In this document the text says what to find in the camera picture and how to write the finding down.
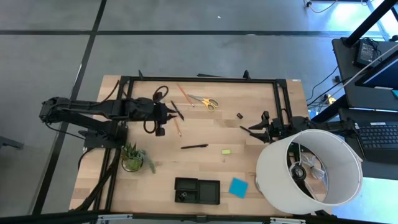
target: wooden table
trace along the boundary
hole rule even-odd
[[[120,76],[104,76],[98,101],[109,94],[118,79]],[[193,100],[195,107],[192,107],[175,82],[134,82],[133,98],[152,98],[152,94],[159,86],[167,85],[170,90],[164,102],[172,108],[170,100],[173,100],[184,115],[185,121],[177,119],[182,137],[178,135],[173,121],[164,125],[166,135],[162,137],[145,133],[142,122],[129,123],[128,141],[137,142],[138,148],[147,151],[155,162],[156,174],[152,174],[147,164],[134,173],[124,171],[119,165],[111,211],[180,215],[289,216],[290,214],[274,208],[254,184],[257,158],[267,144],[250,137],[239,128],[240,125],[248,127],[259,123],[264,110],[269,112],[271,118],[277,116],[272,85],[209,82],[179,82],[179,84],[189,94],[216,99],[220,107],[214,112],[209,112],[204,104],[195,100]],[[293,115],[308,116],[301,81],[287,80],[287,86]],[[284,107],[282,89],[279,93]],[[237,113],[241,113],[244,118],[239,119]],[[209,146],[180,149],[182,146],[195,144],[209,144]],[[230,149],[232,154],[222,155],[222,149]],[[83,158],[70,208],[79,206],[97,184],[103,154],[104,149],[95,149]],[[220,205],[175,203],[176,177],[220,180]],[[228,193],[233,177],[249,183],[244,199]],[[316,183],[312,177],[308,177],[307,181]],[[100,208],[104,207],[107,189],[105,186]],[[316,194],[324,194],[322,187],[313,187],[313,190]]]

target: yellow eraser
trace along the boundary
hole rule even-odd
[[[229,150],[229,149],[224,149],[224,150],[221,150],[221,153],[222,153],[222,154],[230,154],[230,153],[231,153],[231,150]]]

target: pencil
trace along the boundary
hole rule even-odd
[[[184,90],[180,87],[180,85],[177,83],[177,86],[180,88],[182,94],[184,94],[184,96],[186,97],[186,99],[188,100],[188,102],[190,102],[190,104],[195,107],[195,105],[192,103],[191,99],[187,96],[187,94],[184,92]]]
[[[178,126],[177,119],[174,118],[173,120],[174,120],[174,123],[175,123],[175,127],[177,128],[178,134],[181,137],[181,131],[180,131],[180,127]]]

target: keyboard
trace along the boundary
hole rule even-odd
[[[398,122],[355,123],[363,149],[398,149]]]

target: gray floor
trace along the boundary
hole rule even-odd
[[[0,29],[91,29],[99,5],[100,0],[0,0]],[[313,5],[322,9],[329,2]],[[367,6],[347,2],[314,14],[299,0],[109,0],[99,28],[346,31],[354,30],[369,13]],[[55,137],[38,119],[40,102],[69,96],[87,41],[87,36],[0,35],[0,135],[25,143],[23,151],[10,147],[0,151],[2,217],[31,210]],[[138,69],[148,76],[226,77],[240,77],[248,69],[254,78],[299,78],[309,97],[311,88],[335,67],[328,37],[97,36],[78,98],[95,100],[103,75],[137,75]],[[315,96],[332,85],[327,80]],[[44,213],[67,211],[82,145],[81,140],[66,137]],[[392,209],[397,198],[379,194],[392,192],[387,185],[397,182],[365,179],[361,197],[333,212],[343,218],[395,222]]]

